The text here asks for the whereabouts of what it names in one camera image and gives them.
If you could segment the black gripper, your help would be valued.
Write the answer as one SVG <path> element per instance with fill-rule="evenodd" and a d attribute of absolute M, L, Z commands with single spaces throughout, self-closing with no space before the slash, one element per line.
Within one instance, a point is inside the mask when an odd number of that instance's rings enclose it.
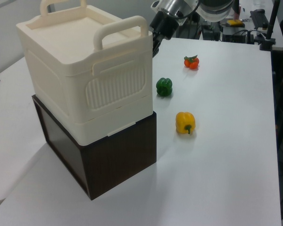
<path fill-rule="evenodd" d="M 159 52 L 162 40 L 170 40 L 179 27 L 179 24 L 165 12 L 159 11 L 150 23 L 150 27 L 152 28 L 153 36 L 152 56 L 155 57 Z"/>

